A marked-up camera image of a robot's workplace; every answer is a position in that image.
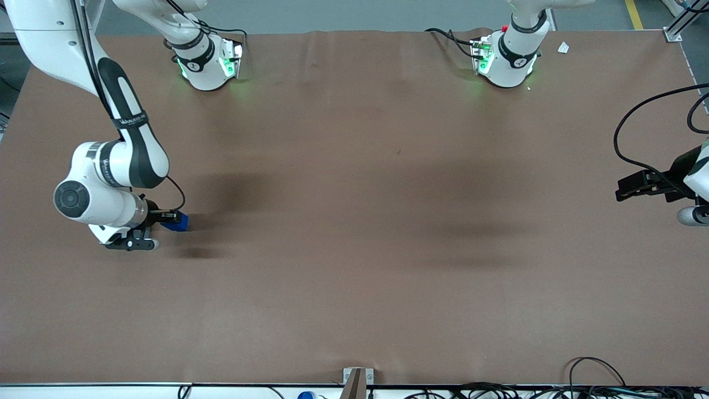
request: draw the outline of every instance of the black strap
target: black strap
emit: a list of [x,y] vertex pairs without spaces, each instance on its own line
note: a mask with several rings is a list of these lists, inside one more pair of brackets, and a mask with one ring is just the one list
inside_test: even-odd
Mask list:
[[177,57],[177,59],[180,61],[180,64],[182,64],[182,66],[187,68],[188,70],[192,72],[202,72],[202,70],[204,69],[204,65],[206,65],[207,62],[209,62],[209,60],[211,60],[214,56],[214,49],[214,41],[209,39],[209,47],[207,48],[207,51],[204,52],[204,54],[200,55],[197,58],[192,58],[191,60],[183,57]]
[[108,185],[112,187],[123,187],[120,183],[116,181],[113,177],[113,172],[111,172],[111,150],[118,143],[118,140],[109,141],[105,146],[101,148],[99,154],[99,169],[101,170],[101,175]]
[[531,61],[535,55],[537,55],[537,51],[539,51],[539,48],[537,48],[533,53],[527,54],[527,55],[521,55],[514,53],[512,50],[510,50],[506,45],[504,41],[505,35],[503,34],[500,36],[500,40],[498,41],[498,47],[500,48],[500,54],[510,62],[510,66],[516,70],[520,68],[524,68],[529,61]]
[[111,119],[116,129],[137,129],[148,122],[147,113],[145,111],[138,115],[133,115],[130,118]]
[[542,10],[539,13],[539,20],[537,21],[537,25],[534,25],[532,28],[523,28],[519,26],[518,24],[515,23],[515,19],[511,18],[510,22],[512,22],[512,29],[514,29],[517,32],[520,33],[534,33],[538,31],[539,29],[542,28],[542,25],[544,25],[544,22],[547,22],[547,11]]
[[191,42],[185,43],[185,44],[175,44],[172,42],[170,43],[170,46],[172,47],[173,50],[189,50],[190,48],[193,48],[199,44],[199,42],[202,41],[202,38],[204,37],[204,32],[199,31],[199,35],[195,39],[193,39]]

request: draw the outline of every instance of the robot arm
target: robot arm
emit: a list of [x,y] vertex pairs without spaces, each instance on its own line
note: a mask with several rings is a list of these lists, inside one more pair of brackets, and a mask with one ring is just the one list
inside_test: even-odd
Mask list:
[[113,0],[118,8],[159,31],[177,55],[182,75],[196,89],[208,91],[237,76],[242,46],[215,34],[191,14],[203,9],[207,1]]
[[594,1],[507,0],[512,7],[509,28],[472,43],[475,71],[497,86],[518,86],[532,73],[539,46],[549,32],[545,10],[588,6]]
[[618,180],[617,201],[641,195],[664,195],[667,202],[693,200],[693,206],[680,209],[677,219],[685,226],[709,226],[709,139],[677,157],[662,176],[641,170]]
[[109,248],[154,249],[157,242],[147,237],[150,225],[177,222],[181,214],[160,212],[130,188],[158,186],[169,171],[167,154],[128,76],[96,41],[81,7],[74,0],[6,0],[29,60],[48,75],[98,96],[120,136],[76,149],[69,175],[55,189],[55,206],[67,218],[88,224]]

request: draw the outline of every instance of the brown paper mat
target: brown paper mat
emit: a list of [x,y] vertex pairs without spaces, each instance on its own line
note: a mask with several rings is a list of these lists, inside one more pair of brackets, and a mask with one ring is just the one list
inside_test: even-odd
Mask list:
[[[462,37],[472,37],[472,33]],[[556,48],[564,40],[569,54]],[[52,191],[99,102],[33,70],[0,146],[0,380],[560,383],[599,356],[633,384],[705,383],[709,230],[618,204],[611,145],[692,83],[659,31],[555,32],[498,89],[428,33],[250,37],[244,82],[197,92],[155,37],[103,38],[196,231],[107,251]],[[666,168],[696,93],[621,146]],[[149,193],[179,202],[165,183]],[[613,383],[579,368],[579,383]]]

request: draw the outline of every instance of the white label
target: white label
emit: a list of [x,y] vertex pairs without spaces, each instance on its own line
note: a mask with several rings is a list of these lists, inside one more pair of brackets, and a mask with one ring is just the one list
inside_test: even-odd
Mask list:
[[566,42],[562,42],[562,45],[559,46],[559,49],[557,51],[566,54],[569,52],[569,45],[566,44]]

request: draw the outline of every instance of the blue object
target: blue object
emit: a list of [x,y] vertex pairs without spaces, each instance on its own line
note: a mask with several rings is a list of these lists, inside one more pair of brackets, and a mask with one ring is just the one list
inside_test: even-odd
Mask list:
[[179,217],[179,222],[177,223],[161,223],[161,225],[172,231],[187,231],[187,224],[189,223],[189,216],[184,213],[177,211],[177,216]]

